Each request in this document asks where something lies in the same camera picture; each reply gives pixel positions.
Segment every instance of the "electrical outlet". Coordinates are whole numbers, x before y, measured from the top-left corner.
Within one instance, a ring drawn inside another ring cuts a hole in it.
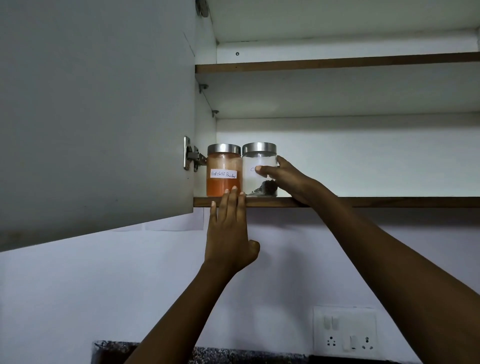
[[[313,343],[317,355],[382,359],[370,308],[314,307]]]

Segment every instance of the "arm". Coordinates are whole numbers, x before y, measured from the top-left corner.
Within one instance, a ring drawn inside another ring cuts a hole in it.
[[[247,238],[245,194],[237,198],[237,191],[226,190],[218,217],[212,203],[200,271],[125,364],[186,363],[225,286],[257,258],[260,245]]]
[[[480,363],[480,296],[282,157],[257,167],[324,221],[423,363]]]

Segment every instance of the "left hand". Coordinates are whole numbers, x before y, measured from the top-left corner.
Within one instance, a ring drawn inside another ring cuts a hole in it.
[[[248,240],[245,193],[238,188],[225,190],[216,214],[215,202],[210,207],[205,263],[226,270],[232,277],[258,257],[260,244]]]

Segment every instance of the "glass jar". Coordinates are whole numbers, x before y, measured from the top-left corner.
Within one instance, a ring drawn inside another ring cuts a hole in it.
[[[277,184],[255,172],[256,166],[277,166],[276,145],[249,143],[242,147],[243,191],[247,196],[276,197]]]
[[[226,189],[242,189],[240,147],[234,144],[212,144],[207,150],[207,196],[221,197]]]

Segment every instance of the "wooden shelf edge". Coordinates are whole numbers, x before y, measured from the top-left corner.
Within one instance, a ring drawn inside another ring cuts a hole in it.
[[[480,207],[480,197],[341,197],[352,207]],[[193,207],[217,206],[221,197],[194,197]],[[247,197],[247,207],[308,207],[291,197]]]
[[[195,73],[253,72],[306,70],[314,68],[345,68],[394,66],[406,64],[479,62],[480,52],[413,54],[403,56],[332,58],[326,60],[272,61],[250,63],[197,64]]]

